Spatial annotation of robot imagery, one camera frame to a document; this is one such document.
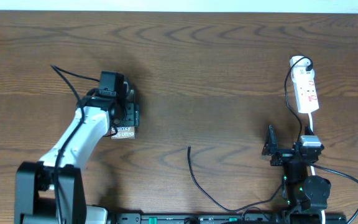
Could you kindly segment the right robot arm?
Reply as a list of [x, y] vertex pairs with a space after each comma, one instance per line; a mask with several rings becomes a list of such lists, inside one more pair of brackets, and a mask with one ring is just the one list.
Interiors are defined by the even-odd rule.
[[331, 183], [328, 179], [309, 172], [308, 167], [318, 161], [324, 149], [319, 138], [307, 127], [291, 148], [280, 148], [273, 126], [267, 128], [262, 149], [270, 156], [271, 166], [283, 168], [283, 198], [288, 208], [278, 214], [280, 223], [326, 223]]

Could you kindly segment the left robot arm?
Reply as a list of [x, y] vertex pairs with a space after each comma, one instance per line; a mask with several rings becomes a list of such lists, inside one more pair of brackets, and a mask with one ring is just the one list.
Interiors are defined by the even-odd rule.
[[139, 124], [135, 91], [123, 98], [86, 95], [56, 145], [16, 172], [14, 223], [114, 223], [104, 207], [87, 205], [81, 173], [103, 137]]

